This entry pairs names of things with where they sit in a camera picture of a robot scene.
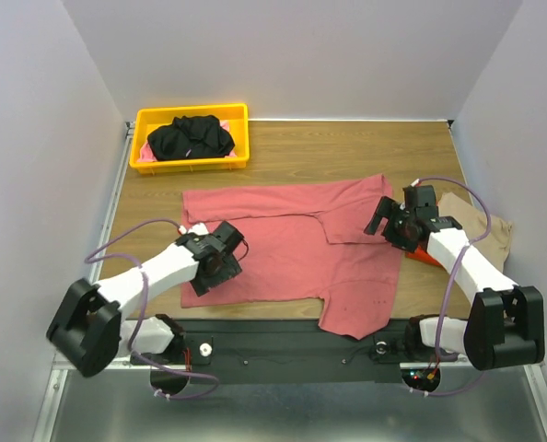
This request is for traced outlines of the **pink red t shirt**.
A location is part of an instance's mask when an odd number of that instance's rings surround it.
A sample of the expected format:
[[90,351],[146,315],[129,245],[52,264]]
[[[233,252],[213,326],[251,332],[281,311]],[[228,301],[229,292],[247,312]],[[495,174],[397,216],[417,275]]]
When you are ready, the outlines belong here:
[[401,253],[364,230],[392,187],[381,174],[360,180],[187,191],[182,217],[214,230],[227,221],[247,246],[242,272],[198,296],[181,289],[183,308],[318,298],[319,326],[357,340],[385,327],[397,292]]

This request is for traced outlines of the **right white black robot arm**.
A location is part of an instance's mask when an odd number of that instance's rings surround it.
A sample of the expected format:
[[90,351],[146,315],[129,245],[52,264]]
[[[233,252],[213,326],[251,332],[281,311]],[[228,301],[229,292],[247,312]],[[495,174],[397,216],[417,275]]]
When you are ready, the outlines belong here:
[[543,296],[505,276],[476,248],[462,225],[439,212],[436,193],[425,179],[403,190],[404,200],[380,198],[364,232],[376,233],[399,250],[423,250],[449,275],[446,289],[457,285],[471,304],[465,320],[419,319],[402,337],[403,351],[423,359],[435,351],[440,362],[466,356],[480,371],[539,364],[545,355]]

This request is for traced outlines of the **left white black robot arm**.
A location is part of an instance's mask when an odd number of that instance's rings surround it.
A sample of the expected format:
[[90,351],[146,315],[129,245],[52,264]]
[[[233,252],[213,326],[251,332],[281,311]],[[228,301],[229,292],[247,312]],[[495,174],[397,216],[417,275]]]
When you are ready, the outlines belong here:
[[47,340],[85,378],[115,358],[156,355],[172,363],[183,354],[182,330],[167,316],[144,316],[147,304],[171,288],[189,284],[198,296],[238,276],[234,252],[244,236],[228,222],[214,230],[205,224],[179,227],[179,237],[130,270],[69,285],[46,332]]

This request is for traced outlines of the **folded orange t shirt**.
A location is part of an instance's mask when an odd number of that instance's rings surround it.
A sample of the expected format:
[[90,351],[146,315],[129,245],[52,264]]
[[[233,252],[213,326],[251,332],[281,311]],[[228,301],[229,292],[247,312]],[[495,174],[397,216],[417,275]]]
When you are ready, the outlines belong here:
[[432,258],[422,247],[417,247],[415,251],[406,251],[405,257],[414,261],[423,262],[436,267],[441,267],[441,264]]

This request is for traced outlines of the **folded beige t shirt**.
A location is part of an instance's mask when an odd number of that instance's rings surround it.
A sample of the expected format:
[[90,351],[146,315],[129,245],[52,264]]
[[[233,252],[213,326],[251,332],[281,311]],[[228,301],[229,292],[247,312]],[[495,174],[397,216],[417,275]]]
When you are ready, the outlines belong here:
[[[469,239],[479,237],[486,230],[485,213],[452,192],[442,194],[438,207],[441,215],[450,215],[462,225]],[[513,224],[492,215],[490,233],[475,247],[495,268],[503,271],[511,250],[512,235]]]

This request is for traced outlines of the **yellow plastic bin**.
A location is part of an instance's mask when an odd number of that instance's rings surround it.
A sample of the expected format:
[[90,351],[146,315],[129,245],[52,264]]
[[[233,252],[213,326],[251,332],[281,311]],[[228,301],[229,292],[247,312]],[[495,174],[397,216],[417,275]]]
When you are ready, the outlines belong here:
[[129,158],[141,174],[243,169],[250,159],[244,103],[138,111]]

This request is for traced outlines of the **black t shirt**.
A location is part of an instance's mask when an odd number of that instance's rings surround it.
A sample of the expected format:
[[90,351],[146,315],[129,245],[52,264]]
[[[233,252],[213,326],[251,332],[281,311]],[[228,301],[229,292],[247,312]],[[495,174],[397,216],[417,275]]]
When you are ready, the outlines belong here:
[[214,115],[174,117],[147,137],[157,161],[228,157],[235,148],[230,133]]

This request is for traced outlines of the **light pink t shirt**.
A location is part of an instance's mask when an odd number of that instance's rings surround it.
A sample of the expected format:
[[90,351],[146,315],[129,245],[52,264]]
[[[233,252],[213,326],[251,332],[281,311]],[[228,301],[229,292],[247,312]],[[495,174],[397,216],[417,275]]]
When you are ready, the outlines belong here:
[[[230,124],[228,120],[223,120],[220,122],[220,127],[225,130],[227,133],[230,132]],[[139,158],[136,160],[137,163],[151,163],[157,162],[157,159],[150,147],[148,142],[145,142],[139,151]]]

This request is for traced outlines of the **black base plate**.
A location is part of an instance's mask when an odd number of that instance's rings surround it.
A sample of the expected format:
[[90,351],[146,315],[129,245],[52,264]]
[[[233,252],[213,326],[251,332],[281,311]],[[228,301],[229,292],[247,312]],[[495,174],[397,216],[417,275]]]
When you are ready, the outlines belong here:
[[179,320],[157,315],[130,337],[123,325],[118,355],[149,365],[152,379],[172,380],[163,366],[208,385],[374,381],[435,390],[439,364],[422,344],[418,321],[390,320],[357,340],[323,331],[315,320]]

